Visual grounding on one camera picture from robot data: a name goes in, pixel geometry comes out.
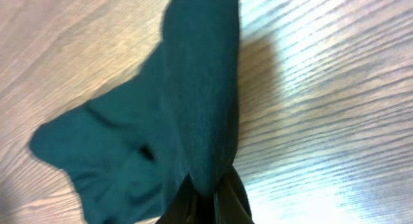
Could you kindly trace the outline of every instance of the wooden table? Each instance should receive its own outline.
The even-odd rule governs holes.
[[[28,149],[136,74],[169,0],[0,0],[0,223],[81,223]],[[413,223],[413,0],[241,0],[235,162],[256,223]]]

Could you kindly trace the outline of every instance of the fabric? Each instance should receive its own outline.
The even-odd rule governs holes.
[[[210,197],[237,150],[238,0],[171,0],[129,82],[39,127],[30,149],[72,180],[91,224],[162,215],[182,180]]]

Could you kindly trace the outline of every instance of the cloth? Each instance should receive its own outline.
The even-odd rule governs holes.
[[[238,0],[171,0],[138,76],[41,125],[33,154],[63,169],[91,224],[162,215],[182,180],[210,197],[237,150]]]

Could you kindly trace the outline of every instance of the wooden surface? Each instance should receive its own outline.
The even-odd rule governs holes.
[[[167,2],[0,0],[1,224],[83,221],[27,141],[133,76]],[[241,0],[235,166],[256,223],[412,223],[412,4]]]

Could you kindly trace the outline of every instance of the brown wood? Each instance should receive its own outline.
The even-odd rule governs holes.
[[[255,222],[411,223],[413,0],[241,2],[235,166]],[[82,222],[27,141],[132,77],[167,3],[0,0],[0,223]]]

